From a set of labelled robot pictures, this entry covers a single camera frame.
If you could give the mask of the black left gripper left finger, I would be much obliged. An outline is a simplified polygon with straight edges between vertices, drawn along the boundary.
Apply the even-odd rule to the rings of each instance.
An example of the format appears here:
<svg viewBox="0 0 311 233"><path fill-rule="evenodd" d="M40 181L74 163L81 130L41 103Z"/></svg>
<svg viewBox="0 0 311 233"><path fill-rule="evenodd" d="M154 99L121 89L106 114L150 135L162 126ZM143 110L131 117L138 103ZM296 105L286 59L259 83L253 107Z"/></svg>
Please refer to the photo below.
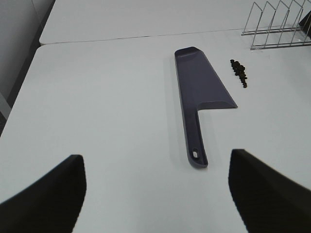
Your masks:
<svg viewBox="0 0 311 233"><path fill-rule="evenodd" d="M81 155L71 155L0 205L2 233L71 233L86 196Z"/></svg>

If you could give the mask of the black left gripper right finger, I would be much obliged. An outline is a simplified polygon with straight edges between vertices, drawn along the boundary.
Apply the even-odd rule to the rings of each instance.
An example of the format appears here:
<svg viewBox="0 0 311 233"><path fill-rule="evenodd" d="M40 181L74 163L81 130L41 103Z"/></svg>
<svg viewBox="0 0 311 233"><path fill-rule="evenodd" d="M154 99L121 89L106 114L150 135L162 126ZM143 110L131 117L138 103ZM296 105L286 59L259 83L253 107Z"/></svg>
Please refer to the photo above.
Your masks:
<svg viewBox="0 0 311 233"><path fill-rule="evenodd" d="M311 191L244 149L233 149L228 185L249 233L309 233Z"/></svg>

